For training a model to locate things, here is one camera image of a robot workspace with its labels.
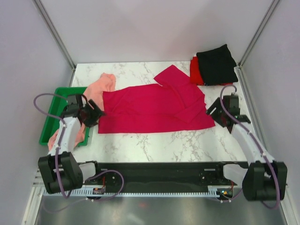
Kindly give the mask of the salmon pink t shirt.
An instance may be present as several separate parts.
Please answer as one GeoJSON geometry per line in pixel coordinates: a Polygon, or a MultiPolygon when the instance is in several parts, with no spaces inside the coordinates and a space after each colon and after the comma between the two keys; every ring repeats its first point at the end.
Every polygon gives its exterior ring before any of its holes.
{"type": "MultiPolygon", "coordinates": [[[[116,77],[113,74],[103,73],[101,74],[98,80],[96,80],[94,83],[90,84],[86,88],[83,94],[87,97],[88,100],[92,99],[98,105],[98,107],[102,111],[104,111],[103,92],[115,91],[115,85],[116,85],[116,77]]],[[[49,151],[52,150],[55,144],[55,141],[58,136],[58,132],[59,130],[57,129],[56,132],[49,138],[47,144],[49,151]]],[[[76,136],[74,147],[76,147],[79,143],[84,141],[85,132],[86,132],[86,127],[84,124],[82,124],[76,136]]]]}

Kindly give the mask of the magenta polo shirt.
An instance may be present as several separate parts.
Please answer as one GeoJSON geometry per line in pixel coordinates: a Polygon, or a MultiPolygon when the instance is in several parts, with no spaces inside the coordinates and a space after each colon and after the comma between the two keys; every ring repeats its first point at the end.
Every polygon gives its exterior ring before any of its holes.
{"type": "Polygon", "coordinates": [[[206,114],[204,93],[171,65],[154,77],[154,84],[104,92],[105,115],[98,133],[163,133],[215,126],[206,114]]]}

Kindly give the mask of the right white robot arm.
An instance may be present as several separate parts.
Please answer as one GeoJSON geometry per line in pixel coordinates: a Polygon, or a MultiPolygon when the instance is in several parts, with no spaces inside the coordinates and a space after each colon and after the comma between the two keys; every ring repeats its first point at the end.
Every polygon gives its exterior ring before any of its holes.
{"type": "Polygon", "coordinates": [[[241,147],[248,167],[229,163],[215,172],[215,180],[226,184],[230,180],[241,186],[248,201],[281,201],[285,196],[287,166],[278,162],[264,148],[251,128],[251,121],[240,113],[239,97],[235,94],[218,97],[206,113],[227,128],[241,147]]]}

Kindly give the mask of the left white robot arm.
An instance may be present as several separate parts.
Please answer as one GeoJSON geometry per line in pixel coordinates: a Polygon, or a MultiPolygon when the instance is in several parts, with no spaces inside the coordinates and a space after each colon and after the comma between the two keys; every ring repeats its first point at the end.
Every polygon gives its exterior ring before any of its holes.
{"type": "Polygon", "coordinates": [[[84,94],[70,95],[64,100],[67,105],[60,116],[47,114],[60,121],[59,131],[49,153],[39,158],[38,168],[46,191],[61,193],[67,199],[72,190],[81,188],[86,180],[99,184],[103,179],[103,173],[96,169],[94,161],[79,164],[72,152],[81,127],[97,125],[104,112],[84,94]]]}

